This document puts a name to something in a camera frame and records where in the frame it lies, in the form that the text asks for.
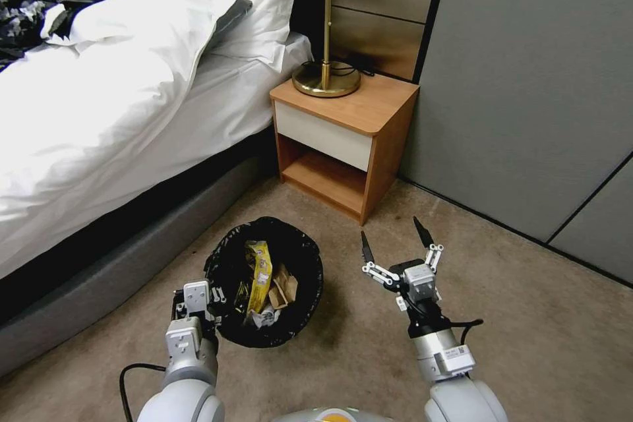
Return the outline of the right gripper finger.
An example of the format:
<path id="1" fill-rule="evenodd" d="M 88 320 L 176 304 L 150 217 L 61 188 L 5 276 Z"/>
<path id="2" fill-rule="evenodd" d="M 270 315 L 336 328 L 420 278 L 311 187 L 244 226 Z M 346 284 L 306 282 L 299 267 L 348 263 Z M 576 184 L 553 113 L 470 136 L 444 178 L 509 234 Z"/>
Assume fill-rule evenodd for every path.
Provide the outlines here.
<path id="1" fill-rule="evenodd" d="M 424 258 L 424 263 L 434 274 L 436 274 L 437 267 L 443 252 L 443 245 L 439 245 L 434 242 L 430 231 L 419 221 L 417 216 L 413 217 L 413 223 L 417 230 L 418 236 L 427 251 Z"/>
<path id="2" fill-rule="evenodd" d="M 365 232 L 361 230 L 360 234 L 361 253 L 364 262 L 364 265 L 361 267 L 361 271 L 381 285 L 390 287 L 392 285 L 392 273 L 375 263 L 374 256 Z"/>

